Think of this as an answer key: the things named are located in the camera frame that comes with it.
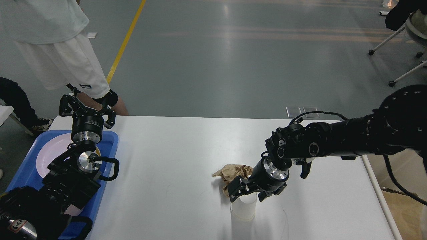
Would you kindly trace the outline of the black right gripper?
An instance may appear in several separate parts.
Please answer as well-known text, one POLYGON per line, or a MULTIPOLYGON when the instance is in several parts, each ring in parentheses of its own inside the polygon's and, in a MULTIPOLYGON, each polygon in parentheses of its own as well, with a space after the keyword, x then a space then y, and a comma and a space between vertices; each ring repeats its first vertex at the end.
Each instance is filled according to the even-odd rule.
POLYGON ((279 195, 286 187, 289 170, 279 170, 269 156, 263 156, 253 169, 249 179, 235 177, 227 186, 229 200, 234 203, 237 198, 258 193, 259 202, 272 195, 279 195))

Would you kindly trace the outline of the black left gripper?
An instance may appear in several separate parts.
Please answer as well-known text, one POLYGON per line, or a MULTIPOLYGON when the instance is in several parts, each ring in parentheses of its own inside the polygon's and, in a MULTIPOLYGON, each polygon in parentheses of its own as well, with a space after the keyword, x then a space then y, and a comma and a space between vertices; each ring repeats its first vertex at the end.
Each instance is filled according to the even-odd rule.
POLYGON ((77 143, 82 140, 90 140, 99 143, 102 141, 103 126, 111 129, 115 125, 116 112, 104 104, 102 109, 98 111, 99 116, 85 116, 86 114, 86 106, 77 98, 77 88, 73 88, 71 94, 61 97, 59 116, 72 116, 72 141, 77 143))

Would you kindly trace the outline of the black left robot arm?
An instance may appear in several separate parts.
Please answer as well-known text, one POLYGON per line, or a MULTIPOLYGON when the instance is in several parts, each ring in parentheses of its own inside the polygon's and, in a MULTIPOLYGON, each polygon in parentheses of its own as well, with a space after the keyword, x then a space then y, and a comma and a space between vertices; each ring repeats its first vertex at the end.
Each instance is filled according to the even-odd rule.
POLYGON ((82 104, 76 97, 64 95, 60 100, 59 115, 72 116, 71 140, 67 150, 49 165, 43 186, 16 187, 1 195, 2 240, 58 240, 72 222, 83 222, 76 236, 84 240, 92 230, 89 217, 66 214, 71 205, 83 208, 97 193, 99 181, 118 177, 119 160, 96 154, 96 145, 102 140, 103 127, 111 129, 116 112, 103 97, 101 110, 82 104))

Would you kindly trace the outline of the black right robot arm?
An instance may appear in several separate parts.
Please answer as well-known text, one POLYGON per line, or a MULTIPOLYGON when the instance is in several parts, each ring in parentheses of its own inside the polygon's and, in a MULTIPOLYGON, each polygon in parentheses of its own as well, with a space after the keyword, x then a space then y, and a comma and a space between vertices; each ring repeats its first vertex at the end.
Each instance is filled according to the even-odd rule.
POLYGON ((354 160, 366 154, 382 155, 392 182, 404 193, 426 204, 425 200, 404 189, 392 173, 389 156, 405 149, 415 151, 426 165, 426 85, 411 85, 386 97, 372 114, 336 123, 314 122, 301 125, 301 116, 279 127, 266 139, 266 151, 249 178, 237 176, 227 190, 230 202, 257 192, 259 201, 279 195, 286 187, 292 165, 302 167, 305 179, 317 157, 338 156, 354 160))

